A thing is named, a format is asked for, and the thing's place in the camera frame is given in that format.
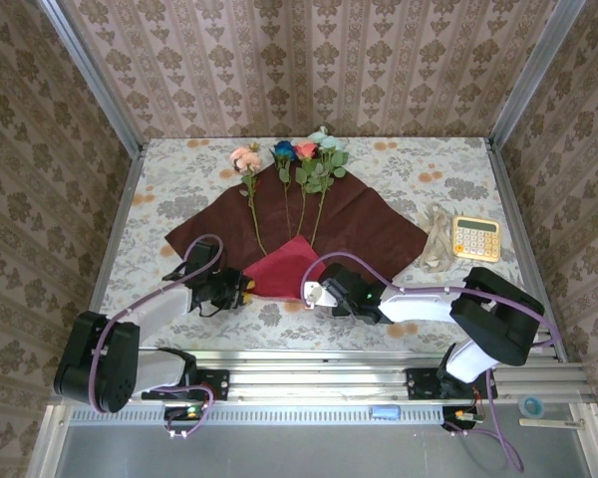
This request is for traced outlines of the dark red wrapping paper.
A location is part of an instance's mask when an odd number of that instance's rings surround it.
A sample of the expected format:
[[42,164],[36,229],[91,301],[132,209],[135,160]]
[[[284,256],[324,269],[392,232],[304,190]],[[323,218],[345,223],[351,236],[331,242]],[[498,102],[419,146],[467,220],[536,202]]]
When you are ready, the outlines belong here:
[[256,176],[255,186],[252,203],[241,193],[244,184],[233,186],[165,239],[182,255],[198,236],[218,236],[227,266],[252,278],[263,298],[299,299],[302,276],[315,281],[325,269],[309,265],[337,251],[392,279],[421,255],[428,239],[352,173],[335,180],[325,195],[302,194],[297,184],[284,187],[273,166]]

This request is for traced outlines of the beige ribbon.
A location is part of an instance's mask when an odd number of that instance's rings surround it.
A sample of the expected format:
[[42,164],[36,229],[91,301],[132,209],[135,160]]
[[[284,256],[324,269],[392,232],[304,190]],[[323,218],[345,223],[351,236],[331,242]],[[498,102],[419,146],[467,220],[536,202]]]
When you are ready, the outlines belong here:
[[419,214],[419,227],[427,234],[427,241],[419,258],[419,267],[426,273],[440,273],[453,262],[449,238],[449,215],[438,203],[430,203]]

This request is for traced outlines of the blue artificial flower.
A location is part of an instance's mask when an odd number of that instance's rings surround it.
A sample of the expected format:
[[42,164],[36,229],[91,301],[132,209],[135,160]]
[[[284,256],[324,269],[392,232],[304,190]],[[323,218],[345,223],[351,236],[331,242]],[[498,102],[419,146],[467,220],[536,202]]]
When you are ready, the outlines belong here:
[[288,238],[292,238],[292,227],[290,220],[289,204],[288,204],[288,190],[291,183],[290,168],[292,162],[296,159],[296,152],[293,144],[289,140],[281,140],[277,142],[271,149],[274,165],[277,169],[278,178],[282,183],[285,216]]

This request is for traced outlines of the coral red artificial flower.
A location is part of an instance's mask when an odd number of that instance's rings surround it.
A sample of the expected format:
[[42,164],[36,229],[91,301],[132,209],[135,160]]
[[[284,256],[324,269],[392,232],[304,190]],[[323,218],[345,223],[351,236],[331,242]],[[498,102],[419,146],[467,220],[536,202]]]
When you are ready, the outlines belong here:
[[295,181],[301,194],[301,209],[296,235],[300,235],[306,214],[307,196],[323,191],[325,166],[320,157],[319,145],[316,142],[308,141],[297,144],[295,153],[298,160]]

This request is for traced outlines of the mint artificial flower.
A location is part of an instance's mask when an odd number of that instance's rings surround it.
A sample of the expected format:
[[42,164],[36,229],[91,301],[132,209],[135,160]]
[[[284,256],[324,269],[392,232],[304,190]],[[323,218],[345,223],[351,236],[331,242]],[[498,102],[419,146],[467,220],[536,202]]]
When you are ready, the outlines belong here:
[[316,144],[316,152],[309,160],[306,192],[319,196],[317,216],[310,239],[310,245],[313,246],[323,215],[326,196],[335,180],[341,179],[347,174],[346,165],[349,153],[344,150],[340,139],[328,133],[327,128],[323,125],[308,138]]

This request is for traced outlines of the black controller with green light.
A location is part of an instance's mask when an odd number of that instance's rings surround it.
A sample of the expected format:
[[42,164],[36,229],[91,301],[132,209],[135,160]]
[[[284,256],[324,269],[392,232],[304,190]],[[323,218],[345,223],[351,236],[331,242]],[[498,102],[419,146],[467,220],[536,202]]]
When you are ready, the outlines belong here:
[[164,410],[165,421],[198,421],[205,412],[202,405],[186,405],[167,407]]

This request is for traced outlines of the gold calculator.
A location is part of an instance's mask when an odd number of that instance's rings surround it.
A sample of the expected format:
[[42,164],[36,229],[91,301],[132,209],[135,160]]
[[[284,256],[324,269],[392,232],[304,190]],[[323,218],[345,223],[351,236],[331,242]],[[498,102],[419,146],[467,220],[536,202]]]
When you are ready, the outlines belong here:
[[492,220],[455,216],[450,242],[457,257],[496,263],[501,255],[501,228]]

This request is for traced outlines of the floral tablecloth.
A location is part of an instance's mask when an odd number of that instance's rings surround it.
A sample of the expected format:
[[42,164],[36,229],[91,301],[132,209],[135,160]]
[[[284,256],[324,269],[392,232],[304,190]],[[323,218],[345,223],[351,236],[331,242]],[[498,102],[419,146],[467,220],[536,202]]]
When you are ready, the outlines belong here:
[[[350,171],[398,213],[419,224],[438,203],[448,215],[480,217],[501,227],[493,270],[523,286],[483,138],[346,138]],[[101,311],[111,315],[153,290],[178,264],[166,235],[239,181],[229,163],[233,138],[153,140],[121,238]],[[370,326],[299,303],[255,300],[204,318],[174,319],[144,340],[147,348],[192,351],[370,351],[443,353],[462,339],[440,322]]]

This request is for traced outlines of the black controller with orange plug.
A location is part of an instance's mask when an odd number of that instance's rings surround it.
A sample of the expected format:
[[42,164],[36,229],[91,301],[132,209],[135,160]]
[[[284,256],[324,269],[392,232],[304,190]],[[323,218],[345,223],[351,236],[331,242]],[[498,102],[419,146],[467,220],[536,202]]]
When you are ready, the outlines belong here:
[[472,430],[484,421],[482,415],[454,406],[443,407],[443,419],[442,428],[449,432]]

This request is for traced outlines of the grey metal panel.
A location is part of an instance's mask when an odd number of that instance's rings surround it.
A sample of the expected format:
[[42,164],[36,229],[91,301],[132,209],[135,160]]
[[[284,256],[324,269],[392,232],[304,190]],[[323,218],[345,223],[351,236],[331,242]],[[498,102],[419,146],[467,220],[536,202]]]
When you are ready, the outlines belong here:
[[490,426],[228,422],[173,438],[158,424],[82,421],[51,407],[26,478],[598,478],[595,406],[553,406],[568,429],[523,427],[514,405],[498,414],[522,472]]

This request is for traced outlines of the blue tape roll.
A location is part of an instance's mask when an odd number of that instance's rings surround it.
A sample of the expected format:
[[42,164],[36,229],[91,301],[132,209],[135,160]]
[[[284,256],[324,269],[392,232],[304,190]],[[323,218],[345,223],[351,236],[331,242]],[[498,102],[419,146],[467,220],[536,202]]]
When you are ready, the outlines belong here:
[[525,395],[517,402],[521,415],[525,418],[540,419],[544,416],[544,402],[537,396]]

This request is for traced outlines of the wooden ruler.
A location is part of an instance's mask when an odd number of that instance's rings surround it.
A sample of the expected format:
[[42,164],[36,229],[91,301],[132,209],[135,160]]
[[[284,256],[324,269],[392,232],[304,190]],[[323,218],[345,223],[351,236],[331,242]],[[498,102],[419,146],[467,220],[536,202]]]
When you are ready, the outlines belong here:
[[520,418],[518,423],[522,427],[536,427],[536,428],[554,428],[554,429],[570,429],[583,430],[585,422],[583,420],[554,420],[554,419],[535,419],[535,418]]

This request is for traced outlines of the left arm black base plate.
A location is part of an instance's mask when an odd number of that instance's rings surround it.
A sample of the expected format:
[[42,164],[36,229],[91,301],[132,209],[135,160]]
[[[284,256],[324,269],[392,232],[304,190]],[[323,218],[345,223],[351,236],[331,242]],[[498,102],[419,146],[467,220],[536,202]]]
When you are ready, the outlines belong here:
[[141,394],[144,400],[196,400],[204,401],[207,393],[201,389],[190,389],[191,386],[205,386],[212,390],[215,400],[226,401],[230,386],[230,372],[227,369],[206,369],[202,368],[196,372],[195,377],[189,374],[175,387],[186,387],[184,391],[145,391]]

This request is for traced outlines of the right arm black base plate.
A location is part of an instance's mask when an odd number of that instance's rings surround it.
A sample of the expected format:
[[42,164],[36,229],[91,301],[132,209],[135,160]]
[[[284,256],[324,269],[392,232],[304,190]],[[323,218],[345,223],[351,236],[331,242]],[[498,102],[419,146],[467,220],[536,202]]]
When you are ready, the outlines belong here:
[[486,398],[488,386],[492,397],[498,397],[494,379],[487,380],[484,372],[473,382],[463,382],[444,369],[433,367],[408,368],[405,374],[409,400],[474,400],[477,392]]

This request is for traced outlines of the aluminium corner post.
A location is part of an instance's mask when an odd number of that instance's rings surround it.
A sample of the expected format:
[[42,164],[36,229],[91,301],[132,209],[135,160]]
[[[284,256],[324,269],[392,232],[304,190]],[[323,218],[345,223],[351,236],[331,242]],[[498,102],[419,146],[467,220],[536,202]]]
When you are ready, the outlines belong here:
[[558,0],[489,136],[503,146],[536,93],[586,0]]
[[131,160],[137,160],[141,156],[144,142],[136,133],[121,103],[116,99],[103,70],[99,67],[75,22],[70,18],[67,9],[61,0],[38,1],[121,144]]

